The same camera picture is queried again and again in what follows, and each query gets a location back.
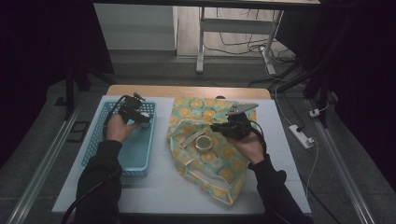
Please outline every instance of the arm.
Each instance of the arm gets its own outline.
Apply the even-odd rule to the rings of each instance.
[[[242,140],[228,139],[250,161],[248,168],[257,178],[257,191],[265,207],[265,223],[313,223],[306,217],[285,186],[286,172],[276,171],[270,155],[263,154],[255,133]]]
[[[76,198],[101,183],[109,175],[117,173],[109,183],[85,198],[76,208],[73,223],[117,223],[119,220],[118,201],[121,194],[120,175],[122,169],[118,155],[132,130],[139,126],[126,125],[120,115],[115,115],[108,123],[106,141],[99,143],[96,155],[91,157],[78,180]]]

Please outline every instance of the cable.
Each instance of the cable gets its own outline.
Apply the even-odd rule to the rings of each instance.
[[[277,86],[277,87],[275,88],[275,102],[276,102],[276,104],[277,104],[277,107],[279,107],[279,110],[280,110],[280,112],[282,113],[283,118],[285,118],[285,120],[286,120],[286,121],[289,123],[289,125],[291,126],[291,125],[293,125],[293,124],[286,118],[285,114],[283,113],[282,108],[280,107],[279,101],[277,100],[277,88],[278,88],[278,87],[279,87],[279,86]]]
[[[248,18],[248,14],[249,14],[250,10],[251,10],[250,8],[242,8],[242,10],[239,13],[239,15],[246,15],[246,17],[244,18],[244,20],[245,20],[245,19]]]
[[[108,175],[105,180],[100,182],[99,184],[93,186],[91,189],[87,190],[83,195],[81,195],[78,199],[76,199],[67,209],[67,211],[64,213],[64,217],[62,218],[62,224],[66,224],[67,219],[69,219],[70,214],[73,212],[73,210],[89,195],[91,195],[93,192],[97,191],[99,188],[110,182],[111,179],[113,179],[119,172],[121,171],[120,166],[117,168],[117,171]]]
[[[270,77],[271,79],[275,79],[275,80],[278,80],[278,81],[285,81],[285,82],[289,82],[287,79],[283,79],[283,78],[279,78],[279,77],[271,77],[271,75],[268,73],[268,71],[267,71],[267,76],[268,77]]]
[[[244,13],[244,14],[247,14],[247,16],[245,17],[245,19],[248,17],[248,13],[250,12],[250,10],[251,10],[251,9],[249,9],[248,12]],[[258,9],[258,10],[257,10],[257,13],[256,13],[256,20],[257,20],[258,17],[259,17],[259,11],[260,11],[260,10]],[[216,17],[217,17],[217,18],[221,18],[221,12],[220,12],[220,9],[219,9],[218,7],[216,8]],[[247,48],[249,49],[249,51],[242,52],[242,53],[233,53],[233,52],[225,51],[225,50],[222,50],[222,49],[210,49],[210,48],[208,48],[207,46],[205,46],[205,44],[204,44],[204,46],[205,46],[207,49],[209,49],[209,50],[216,50],[216,51],[220,51],[220,52],[224,52],[224,53],[229,53],[229,54],[246,54],[246,53],[249,53],[249,52],[261,52],[261,51],[253,51],[253,50],[249,47],[249,44],[251,44],[251,43],[257,43],[257,42],[263,42],[263,41],[266,41],[266,40],[267,40],[267,38],[266,38],[266,39],[262,39],[262,40],[254,40],[254,41],[251,41],[251,38],[253,37],[253,34],[251,34],[251,35],[250,35],[250,39],[249,39],[248,42],[240,42],[240,43],[232,43],[232,44],[229,44],[229,43],[225,43],[225,42],[224,42],[224,40],[223,40],[223,38],[222,38],[222,33],[219,33],[219,36],[220,36],[221,43],[222,43],[223,45],[225,45],[225,46],[237,46],[237,45],[245,45],[245,44],[247,44]]]
[[[265,44],[262,43],[260,45],[249,46],[249,50],[251,50],[252,52],[262,53],[264,51],[264,49],[260,49],[261,47],[264,47],[264,49],[265,49]]]
[[[324,107],[323,109],[320,109],[319,112],[320,112],[320,111],[323,111],[323,110],[325,110],[325,109],[327,109],[328,107],[329,107],[329,101],[327,101],[326,107]]]
[[[250,126],[250,130],[251,131],[253,131],[258,137],[260,137],[260,139],[261,139],[261,143],[262,143],[262,152],[264,153],[264,155],[267,153],[267,144],[265,143],[265,140],[264,140],[264,135],[263,135],[263,132],[262,132],[262,127],[260,126],[260,124],[258,124],[256,121],[254,121],[254,120],[249,120],[250,122],[252,122],[252,123],[254,123],[254,124],[256,124],[259,128],[260,128],[260,131],[261,132],[259,132],[257,129],[255,129],[255,128],[253,128],[252,126]]]
[[[114,110],[116,109],[116,107],[119,105],[119,103],[121,102],[121,100],[123,100],[125,97],[127,97],[127,95],[123,95],[120,97],[120,99],[114,104],[113,108],[111,108],[111,110],[107,113],[107,117],[105,119],[105,123],[103,124],[103,139],[106,139],[106,132],[107,132],[107,124],[108,121],[110,120],[111,116],[113,115]]]
[[[261,79],[261,80],[251,81],[251,82],[249,82],[249,83],[247,84],[247,87],[249,88],[249,87],[251,86],[251,84],[253,84],[253,83],[260,83],[260,82],[270,81],[270,80],[274,80],[274,79],[281,79],[282,77],[285,77],[289,72],[291,72],[296,66],[297,66],[297,64],[292,64],[288,69],[286,69],[282,74],[280,74],[280,75],[277,76],[277,77],[271,77],[271,76],[269,76],[270,78],[264,78],[264,79]],[[268,90],[270,90],[271,87],[272,87],[274,84],[275,84],[275,82],[274,82],[273,84],[271,84],[271,86],[268,88]]]
[[[289,49],[283,49],[283,50],[281,50],[281,51],[275,56],[275,55],[274,55],[274,52],[272,51],[272,49],[270,49],[270,53],[272,54],[272,56],[270,56],[270,58],[271,58],[275,63],[278,63],[278,64],[296,63],[296,60],[295,60],[295,59],[285,60],[285,59],[282,59],[282,58],[279,57],[279,54],[280,54],[281,52],[286,51],[286,50],[289,50]]]
[[[303,179],[303,176],[301,175],[301,173],[298,171],[298,175],[301,179],[301,181],[306,185],[306,182]],[[329,208],[320,200],[320,198],[318,197],[318,195],[311,189],[308,188],[309,192],[312,194],[312,196],[318,201],[318,203],[323,207],[323,209],[332,217],[332,219],[334,219],[335,222],[337,222],[338,224],[342,224],[336,217],[335,215],[329,210]]]
[[[222,86],[220,86],[220,85],[218,85],[218,84],[216,84],[214,82],[211,82],[211,81],[207,81],[206,83],[212,84],[213,86],[222,87]]]
[[[297,132],[300,132],[303,128],[305,128],[305,122],[304,120],[300,117],[300,114],[297,112],[296,108],[294,108],[293,104],[291,103],[291,101],[289,100],[289,98],[286,96],[285,92],[282,92],[283,96],[286,98],[286,100],[288,101],[289,105],[291,105],[291,108],[293,109],[294,113],[297,115],[298,119],[300,120],[300,122],[302,123],[301,126],[299,126],[297,128]]]
[[[313,139],[315,140],[315,143],[316,143],[316,145],[317,145],[317,156],[315,157],[314,165],[312,166],[311,173],[309,174],[309,177],[308,177],[308,181],[306,181],[305,198],[306,198],[307,200],[308,200],[308,186],[309,186],[309,181],[311,180],[311,176],[312,176],[312,174],[314,173],[314,169],[315,169],[315,166],[317,165],[318,155],[319,155],[319,145],[318,145],[318,141],[317,141],[317,139],[314,138],[314,137],[313,137]]]
[[[208,50],[220,51],[220,52],[223,52],[223,53],[228,53],[228,54],[233,54],[233,55],[241,55],[241,54],[247,54],[247,53],[252,52],[251,50],[249,50],[249,51],[245,51],[245,52],[234,53],[234,52],[230,52],[230,51],[226,51],[226,50],[222,50],[222,49],[210,49],[210,48],[208,48],[208,47],[205,45],[205,43],[203,43],[203,44],[204,44],[204,47],[205,47],[206,49],[208,49]]]

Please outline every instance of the white wall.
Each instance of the white wall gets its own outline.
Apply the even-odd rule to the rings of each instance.
[[[176,49],[177,7],[94,6],[108,49]]]

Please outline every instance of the power strip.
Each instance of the power strip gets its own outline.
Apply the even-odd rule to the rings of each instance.
[[[307,138],[303,132],[297,132],[297,128],[298,127],[295,124],[289,126],[289,130],[291,131],[291,133],[299,140],[299,142],[301,143],[301,145],[303,145],[305,149],[313,147],[314,139]]]

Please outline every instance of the light blue plastic basket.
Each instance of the light blue plastic basket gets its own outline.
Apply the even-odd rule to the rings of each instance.
[[[101,108],[100,116],[97,120],[92,121],[94,130],[90,139],[90,143],[86,148],[81,166],[87,166],[90,157],[96,154],[98,144],[103,141],[103,125],[106,120],[107,113],[113,108],[116,101],[105,102]],[[151,151],[152,137],[154,135],[155,126],[155,103],[143,102],[140,112],[146,112],[150,116],[150,125],[147,128],[138,128],[133,131],[132,135],[122,144],[119,154],[119,162],[122,167],[122,180],[146,177],[149,168],[149,154]]]

